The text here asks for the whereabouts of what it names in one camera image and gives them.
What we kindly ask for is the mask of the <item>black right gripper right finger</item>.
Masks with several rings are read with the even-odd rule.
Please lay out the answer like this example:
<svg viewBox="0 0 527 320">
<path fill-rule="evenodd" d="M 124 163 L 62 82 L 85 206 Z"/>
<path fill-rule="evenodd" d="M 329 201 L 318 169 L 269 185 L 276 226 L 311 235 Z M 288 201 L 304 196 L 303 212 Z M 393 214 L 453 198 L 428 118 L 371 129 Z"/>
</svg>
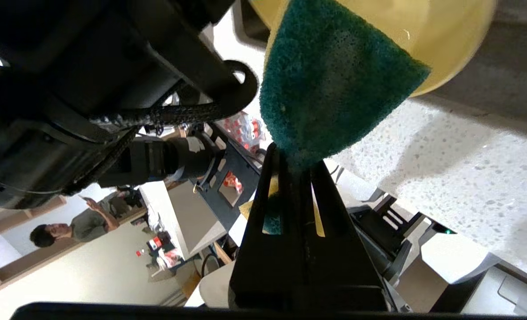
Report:
<svg viewBox="0 0 527 320">
<path fill-rule="evenodd" d="M 326 164 L 305 172 L 305 261 L 311 306 L 386 312 L 385 286 L 351 221 Z"/>
</svg>

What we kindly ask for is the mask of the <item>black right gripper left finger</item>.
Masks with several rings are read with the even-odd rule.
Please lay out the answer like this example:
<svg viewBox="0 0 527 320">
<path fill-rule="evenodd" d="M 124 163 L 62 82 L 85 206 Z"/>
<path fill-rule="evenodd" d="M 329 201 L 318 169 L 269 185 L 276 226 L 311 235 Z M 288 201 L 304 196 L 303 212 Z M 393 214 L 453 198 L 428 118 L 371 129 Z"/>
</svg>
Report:
<svg viewBox="0 0 527 320">
<path fill-rule="evenodd" d="M 309 308 L 304 247 L 308 190 L 308 176 L 292 172 L 286 154 L 270 144 L 230 279 L 237 308 Z"/>
</svg>

